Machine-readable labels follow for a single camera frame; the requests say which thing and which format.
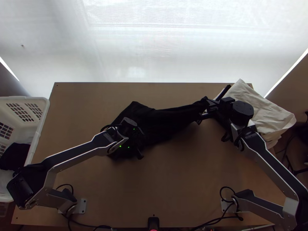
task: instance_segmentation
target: brown tabletop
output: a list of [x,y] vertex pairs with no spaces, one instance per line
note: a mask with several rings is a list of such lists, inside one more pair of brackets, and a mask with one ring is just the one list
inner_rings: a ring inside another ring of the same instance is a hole
[[[214,98],[220,83],[55,83],[50,108],[32,163],[87,142],[132,101],[156,109]],[[93,157],[57,175],[54,187],[72,184],[87,199],[85,214],[75,220],[112,227],[146,227],[157,216],[161,227],[194,227],[222,215],[219,189],[251,189],[256,196],[283,205],[285,196],[231,142],[214,120],[192,123],[173,140],[144,151],[142,160],[113,162]],[[219,226],[270,224],[245,213],[244,221],[225,219]],[[66,226],[56,209],[15,209],[12,223]]]

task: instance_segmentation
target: plastic basket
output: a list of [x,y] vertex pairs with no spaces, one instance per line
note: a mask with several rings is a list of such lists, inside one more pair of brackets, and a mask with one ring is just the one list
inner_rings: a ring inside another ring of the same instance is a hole
[[[48,109],[49,100],[43,97],[0,97],[0,158],[14,142],[31,144],[25,165],[31,163]],[[0,202],[13,201],[6,189],[12,174],[0,170]]]

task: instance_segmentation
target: white cloth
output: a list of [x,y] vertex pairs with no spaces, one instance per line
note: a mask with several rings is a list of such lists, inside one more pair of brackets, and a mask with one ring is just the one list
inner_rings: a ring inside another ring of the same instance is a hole
[[294,114],[263,98],[241,79],[224,95],[228,96],[253,106],[254,116],[251,120],[266,141],[268,149],[278,142],[281,134],[296,123]]

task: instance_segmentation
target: white backdrop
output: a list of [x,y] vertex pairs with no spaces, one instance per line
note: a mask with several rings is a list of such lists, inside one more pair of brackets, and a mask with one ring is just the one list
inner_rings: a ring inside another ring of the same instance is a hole
[[239,78],[265,95],[308,47],[307,11],[306,0],[0,0],[0,56],[33,96],[54,82]]

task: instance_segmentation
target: black garment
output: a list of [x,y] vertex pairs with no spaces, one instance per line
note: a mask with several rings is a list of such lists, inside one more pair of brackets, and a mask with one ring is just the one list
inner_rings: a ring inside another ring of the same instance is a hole
[[0,169],[16,171],[18,168],[23,167],[29,149],[29,144],[12,143],[0,158]]
[[[172,138],[174,134],[183,130],[190,123],[200,119],[200,114],[208,107],[207,97],[193,104],[156,110],[133,101],[125,108],[112,124],[120,124],[124,117],[128,117],[138,124],[144,133],[142,140],[138,140],[139,150],[145,146],[155,145]],[[117,149],[110,157],[131,157],[135,149]]]

